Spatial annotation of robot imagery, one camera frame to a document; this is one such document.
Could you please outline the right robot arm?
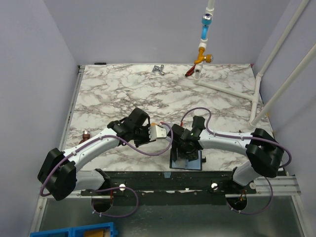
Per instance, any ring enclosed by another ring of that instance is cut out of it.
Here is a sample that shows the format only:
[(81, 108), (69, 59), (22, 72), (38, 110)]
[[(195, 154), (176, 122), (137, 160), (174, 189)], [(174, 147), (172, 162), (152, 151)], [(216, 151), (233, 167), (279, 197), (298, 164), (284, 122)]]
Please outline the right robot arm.
[(168, 136), (172, 138), (172, 153), (182, 154), (186, 159), (195, 159), (197, 151), (216, 149), (238, 153), (247, 157), (247, 162), (236, 167), (227, 181), (228, 190), (239, 193), (258, 177), (275, 178), (282, 167), (285, 147), (269, 133), (257, 128), (252, 133), (219, 133), (206, 127), (205, 119), (194, 116), (192, 129), (173, 124)]

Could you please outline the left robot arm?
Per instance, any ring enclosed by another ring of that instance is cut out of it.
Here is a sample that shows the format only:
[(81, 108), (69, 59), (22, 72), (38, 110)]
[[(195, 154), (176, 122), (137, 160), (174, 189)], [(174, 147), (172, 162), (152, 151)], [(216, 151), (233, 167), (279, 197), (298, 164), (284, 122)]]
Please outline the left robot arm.
[(135, 147), (147, 144), (150, 116), (139, 108), (123, 119), (110, 122), (96, 136), (64, 151), (54, 148), (48, 152), (39, 170), (39, 194), (62, 200), (75, 190), (77, 172), (102, 153), (133, 141)]

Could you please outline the black leather card holder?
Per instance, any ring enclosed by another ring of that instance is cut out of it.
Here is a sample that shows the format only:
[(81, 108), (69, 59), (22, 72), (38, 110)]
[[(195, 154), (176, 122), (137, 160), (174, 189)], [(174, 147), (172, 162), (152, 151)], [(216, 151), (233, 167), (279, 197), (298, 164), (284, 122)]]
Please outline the black leather card holder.
[(202, 165), (206, 163), (206, 157), (202, 156), (202, 151), (198, 150), (191, 155), (193, 156), (193, 158), (197, 159), (189, 160), (187, 159), (186, 154), (171, 150), (169, 168), (202, 171)]

